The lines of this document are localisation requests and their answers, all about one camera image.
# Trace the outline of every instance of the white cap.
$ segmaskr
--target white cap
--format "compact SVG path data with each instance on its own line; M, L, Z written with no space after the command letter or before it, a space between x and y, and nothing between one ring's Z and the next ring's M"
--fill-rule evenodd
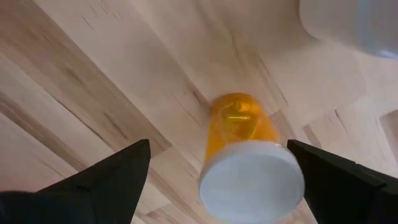
M230 223L274 223L301 201L304 178L295 157L273 142L231 144L206 162L199 178L206 209Z

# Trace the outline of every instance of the light wood surface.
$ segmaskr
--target light wood surface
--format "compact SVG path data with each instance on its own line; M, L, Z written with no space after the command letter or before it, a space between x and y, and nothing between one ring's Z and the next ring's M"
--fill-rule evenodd
M297 0L0 0L0 190L39 190L139 139L135 224L220 223L198 198L208 107L255 96L299 139L398 177L398 62L322 42ZM307 204L279 223L316 223Z

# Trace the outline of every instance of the white object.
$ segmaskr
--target white object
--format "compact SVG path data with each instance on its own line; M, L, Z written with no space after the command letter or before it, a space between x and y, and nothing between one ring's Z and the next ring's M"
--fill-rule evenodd
M398 58L397 0L301 0L304 28L381 57Z
M295 157L265 141L226 146L206 162L199 178L206 209L230 223L274 223L291 212L304 194Z

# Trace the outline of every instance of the wooden floor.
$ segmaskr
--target wooden floor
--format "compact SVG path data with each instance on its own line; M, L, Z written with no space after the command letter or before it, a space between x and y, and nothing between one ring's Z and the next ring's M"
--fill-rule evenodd
M283 139L398 176L398 62L311 38L297 0L0 0L0 190L149 138L135 224L219 223L198 198L208 107L254 95ZM315 223L305 202L280 223Z

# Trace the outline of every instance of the orange translucent plastic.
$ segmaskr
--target orange translucent plastic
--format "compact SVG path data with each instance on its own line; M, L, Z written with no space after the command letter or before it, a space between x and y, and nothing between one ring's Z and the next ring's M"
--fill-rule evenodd
M279 143L270 119L252 96L234 93L218 98L210 108L206 161L228 144L248 140Z

